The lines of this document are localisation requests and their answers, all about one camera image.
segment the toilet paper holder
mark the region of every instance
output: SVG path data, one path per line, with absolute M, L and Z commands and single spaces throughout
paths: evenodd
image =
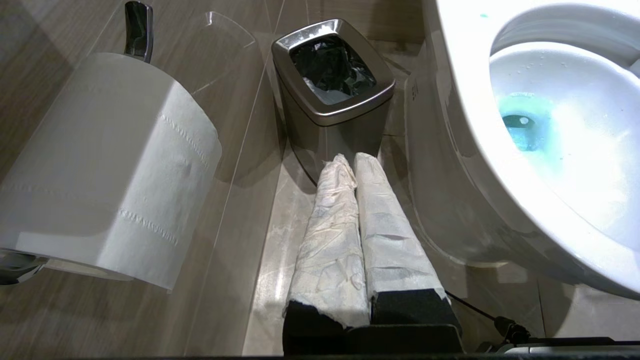
M 127 39 L 124 54 L 149 63 L 154 48 L 153 9 L 139 1 L 124 4 Z M 0 249 L 0 286 L 27 281 L 49 262 L 49 258 Z

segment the beige tile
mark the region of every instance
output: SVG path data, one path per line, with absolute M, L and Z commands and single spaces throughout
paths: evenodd
M 340 17 L 372 40 L 424 40 L 421 0 L 307 0 L 309 21 Z
M 271 26 L 271 32 L 276 32 L 276 26 L 278 25 L 278 19 L 280 18 L 280 10 L 284 0 L 264 0 L 264 4 L 267 7 L 267 14 L 269 15 L 269 25 Z
M 240 355 L 282 153 L 266 73 L 255 100 L 187 355 Z
M 616 341 L 640 340 L 640 302 L 586 285 L 561 284 L 540 277 L 540 299 L 547 336 L 607 336 Z
M 243 356 L 283 354 L 282 310 L 315 194 L 316 186 L 287 146 L 262 252 Z
M 120 0 L 0 4 L 0 180 Z
M 276 38 L 282 37 L 294 30 L 304 28 L 307 22 L 307 4 L 304 0 L 285 0 L 276 28 Z
M 459 265 L 429 244 L 413 210 L 405 149 L 403 136 L 384 136 L 379 158 L 389 183 L 444 288 L 493 316 L 514 319 L 526 327 L 533 336 L 543 337 L 545 331 L 537 277 L 534 274 L 512 263 L 488 269 Z M 455 300 L 452 300 L 452 306 L 462 325 L 462 342 L 467 352 L 474 351 L 483 341 L 492 343 L 502 341 L 489 319 Z

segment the black trash bag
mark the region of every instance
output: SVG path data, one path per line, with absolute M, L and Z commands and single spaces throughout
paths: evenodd
M 335 104 L 376 84 L 358 54 L 340 37 L 330 35 L 291 51 L 291 60 L 309 88 L 325 104 Z

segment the black cable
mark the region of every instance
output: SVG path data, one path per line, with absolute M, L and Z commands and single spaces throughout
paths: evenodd
M 466 302 L 466 301 L 462 300 L 461 298 L 459 298 L 459 297 L 457 297 L 457 296 L 453 295 L 452 293 L 448 292 L 447 290 L 445 290 L 444 292 L 445 292 L 448 296 L 450 296 L 450 297 L 452 297 L 453 299 L 455 299 L 456 301 L 458 301 L 460 304 L 463 304 L 464 306 L 467 306 L 469 309 L 471 309 L 471 310 L 475 311 L 476 313 L 479 313 L 480 315 L 483 315 L 484 317 L 491 319 L 491 321 L 495 321 L 495 317 L 494 317 L 494 316 L 491 316 L 491 315 L 489 315 L 489 314 L 485 313 L 484 311 L 482 311 L 482 310 L 478 309 L 477 307 L 475 307 L 475 306 L 473 306 L 473 305 L 469 304 L 468 302 Z

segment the white toilet bowl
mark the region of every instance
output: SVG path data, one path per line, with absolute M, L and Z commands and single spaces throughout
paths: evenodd
M 423 11 L 406 134 L 431 244 L 640 299 L 640 1 Z

